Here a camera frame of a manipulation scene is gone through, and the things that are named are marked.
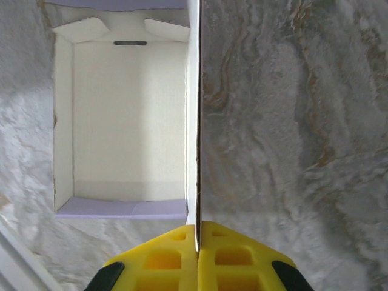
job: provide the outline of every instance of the white edge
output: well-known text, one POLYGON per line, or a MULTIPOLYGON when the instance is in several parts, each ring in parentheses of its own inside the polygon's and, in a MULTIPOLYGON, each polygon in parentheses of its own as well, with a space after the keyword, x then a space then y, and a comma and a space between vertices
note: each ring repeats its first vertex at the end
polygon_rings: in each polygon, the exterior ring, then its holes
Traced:
POLYGON ((12 290, 62 290, 2 216, 0 216, 0 274, 3 284, 12 290))
MULTIPOLYGON (((187 60, 187 98, 186 98, 186 199, 187 221, 197 227, 197 198, 198 198, 198 111, 199 102, 199 68, 200 68, 200 0, 189 0, 190 36, 187 60)), ((200 239, 196 231, 196 251, 199 251, 200 239)))

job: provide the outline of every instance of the marble surface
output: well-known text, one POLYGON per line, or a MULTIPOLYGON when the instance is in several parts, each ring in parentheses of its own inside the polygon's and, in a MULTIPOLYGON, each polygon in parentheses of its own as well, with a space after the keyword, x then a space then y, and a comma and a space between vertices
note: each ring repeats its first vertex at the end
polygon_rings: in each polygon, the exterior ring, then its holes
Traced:
MULTIPOLYGON (((385 0, 204 3, 204 217, 289 255, 317 291, 388 290, 387 15, 385 0)), ((0 214, 82 290, 107 258, 184 221, 54 218, 61 21, 0 0, 0 214)))

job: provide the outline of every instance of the cardboard panel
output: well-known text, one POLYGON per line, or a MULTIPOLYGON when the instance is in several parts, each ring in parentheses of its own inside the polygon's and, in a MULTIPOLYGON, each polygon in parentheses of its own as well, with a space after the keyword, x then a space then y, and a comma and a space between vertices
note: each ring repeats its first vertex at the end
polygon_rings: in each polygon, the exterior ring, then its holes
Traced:
POLYGON ((109 32, 105 24, 96 17, 65 24, 53 29, 57 35, 76 44, 77 42, 91 41, 100 38, 109 32))
POLYGON ((190 29, 188 27, 154 19, 145 19, 144 24, 145 29, 153 35, 170 39, 172 41, 189 41, 190 29))
MULTIPOLYGON (((187 224, 198 225, 197 217, 200 213, 197 211, 199 177, 198 161, 198 100, 199 100, 199 13, 200 1, 190 1, 190 38, 189 51, 187 57, 187 83, 186 83, 186 170, 185 185, 187 198, 187 224)), ((198 236, 196 236, 196 249, 199 250, 198 236)))
POLYGON ((60 218, 184 219, 184 199, 155 202, 102 201, 72 197, 56 213, 60 218))
POLYGON ((186 0, 46 0, 63 6, 89 7, 108 11, 131 11, 139 9, 185 9, 186 0))
POLYGON ((75 45, 75 196, 184 198, 187 45, 75 45))
POLYGON ((73 45, 58 36, 55 55, 53 171, 58 210, 73 196, 73 45))

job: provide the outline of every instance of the yellow object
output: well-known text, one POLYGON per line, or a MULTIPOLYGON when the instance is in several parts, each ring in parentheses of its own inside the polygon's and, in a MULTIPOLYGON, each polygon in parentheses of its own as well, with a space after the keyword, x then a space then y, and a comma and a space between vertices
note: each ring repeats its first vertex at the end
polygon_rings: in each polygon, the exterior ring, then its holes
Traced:
POLYGON ((293 261, 254 239, 210 221, 202 223, 198 291, 286 291, 271 266, 293 261))
POLYGON ((287 256, 220 224, 178 227, 106 262, 86 291, 313 291, 287 256))
POLYGON ((194 226, 181 226, 107 261, 123 262, 112 291, 196 291, 194 226))

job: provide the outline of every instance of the box flap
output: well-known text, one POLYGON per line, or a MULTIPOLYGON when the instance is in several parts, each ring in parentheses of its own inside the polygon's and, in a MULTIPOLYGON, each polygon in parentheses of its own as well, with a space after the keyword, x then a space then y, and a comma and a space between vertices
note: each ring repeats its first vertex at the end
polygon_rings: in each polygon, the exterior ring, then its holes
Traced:
POLYGON ((67 41, 74 44, 78 42, 91 41, 100 38, 109 32, 105 24, 96 17, 75 21, 69 24, 61 25, 53 31, 67 41))
POLYGON ((188 42, 190 29, 164 21, 147 18, 144 20, 145 29, 153 35, 172 41, 188 42))

